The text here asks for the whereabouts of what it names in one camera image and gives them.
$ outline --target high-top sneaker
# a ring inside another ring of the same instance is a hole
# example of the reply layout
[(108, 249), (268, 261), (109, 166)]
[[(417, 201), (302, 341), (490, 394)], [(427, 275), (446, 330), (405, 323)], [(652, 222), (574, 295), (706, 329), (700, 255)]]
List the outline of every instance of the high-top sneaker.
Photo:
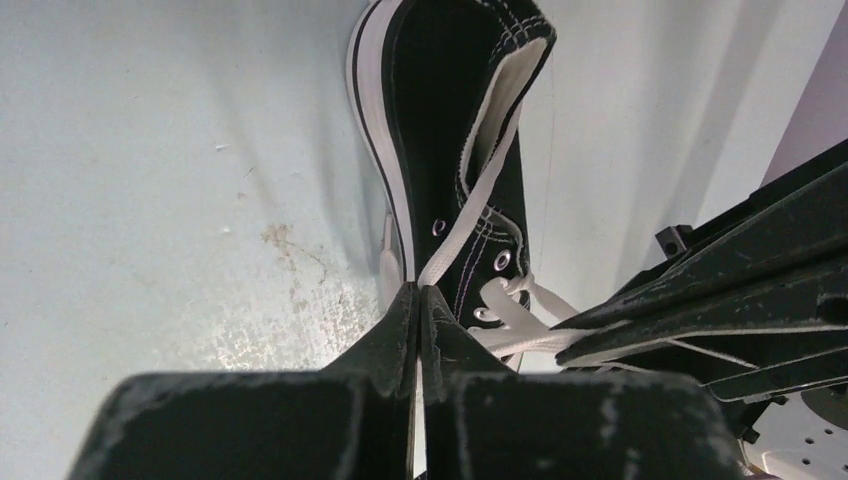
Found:
[(377, 0), (349, 48), (348, 91), (394, 213), (397, 271), (437, 284), (501, 357), (574, 336), (527, 310), (532, 293), (560, 319), (576, 313), (533, 280), (517, 134), (555, 37), (531, 0)]

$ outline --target black sneaker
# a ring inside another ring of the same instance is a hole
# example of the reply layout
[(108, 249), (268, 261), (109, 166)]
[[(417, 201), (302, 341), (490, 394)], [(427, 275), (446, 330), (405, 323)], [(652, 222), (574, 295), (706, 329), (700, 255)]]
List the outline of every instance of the black sneaker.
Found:
[(555, 37), (530, 0), (378, 0), (348, 52), (351, 103), (397, 223), (399, 271), (438, 284), (459, 323), (502, 357), (562, 343), (527, 311), (528, 293), (557, 316), (574, 313), (530, 272), (517, 134)]

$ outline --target metal eyelet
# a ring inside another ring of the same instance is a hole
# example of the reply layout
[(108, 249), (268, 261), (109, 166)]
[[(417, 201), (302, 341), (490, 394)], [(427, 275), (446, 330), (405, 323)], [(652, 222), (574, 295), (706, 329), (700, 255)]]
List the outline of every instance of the metal eyelet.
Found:
[(509, 250), (504, 250), (498, 254), (498, 257), (495, 258), (495, 271), (500, 272), (504, 268), (509, 266), (509, 261), (512, 260), (512, 252)]
[(447, 227), (447, 226), (448, 226), (447, 222), (437, 218), (436, 221), (433, 222), (433, 236), (434, 237), (441, 236), (442, 233), (444, 233), (444, 231), (445, 231), (445, 227)]

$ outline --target shoe sole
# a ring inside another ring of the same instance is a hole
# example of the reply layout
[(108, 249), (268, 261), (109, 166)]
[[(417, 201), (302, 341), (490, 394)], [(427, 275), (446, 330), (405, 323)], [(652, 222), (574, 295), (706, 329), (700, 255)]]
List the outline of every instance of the shoe sole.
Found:
[(383, 47), (395, 12), (404, 1), (372, 0), (356, 22), (347, 50), (347, 93), (359, 131), (383, 177), (386, 198), (395, 218), (403, 276), (407, 281), (415, 281), (407, 189), (383, 97)]

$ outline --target purple stitching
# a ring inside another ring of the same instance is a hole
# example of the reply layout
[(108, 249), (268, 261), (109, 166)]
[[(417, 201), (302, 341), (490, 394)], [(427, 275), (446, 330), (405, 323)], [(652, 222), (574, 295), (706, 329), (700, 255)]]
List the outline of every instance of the purple stitching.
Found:
[(483, 252), (486, 250), (486, 243), (488, 241), (488, 238), (483, 239), (483, 245), (480, 246), (480, 251), (477, 253), (477, 260), (474, 260), (474, 265), (471, 267), (471, 271), (468, 273), (468, 279), (465, 281), (465, 286), (462, 287), (462, 298), (459, 300), (459, 309), (457, 309), (455, 314), (457, 321), (459, 321), (459, 317), (462, 315), (462, 306), (465, 303), (465, 294), (468, 292), (468, 285), (471, 284), (471, 277), (474, 276), (474, 271), (477, 269), (477, 264), (480, 263), (480, 258), (483, 256)]
[[(465, 271), (468, 269), (468, 262), (471, 261), (471, 256), (474, 255), (474, 249), (477, 248), (477, 242), (480, 241), (480, 236), (482, 232), (477, 234), (477, 238), (474, 239), (474, 243), (471, 245), (471, 251), (468, 252), (468, 257), (465, 258), (465, 265), (462, 266), (462, 274), (459, 276), (459, 284), (462, 285), (462, 280), (465, 278)], [(456, 289), (456, 297), (453, 301), (453, 311), (455, 312), (455, 316), (459, 316), (459, 312), (457, 310), (457, 305), (459, 305), (459, 288)]]

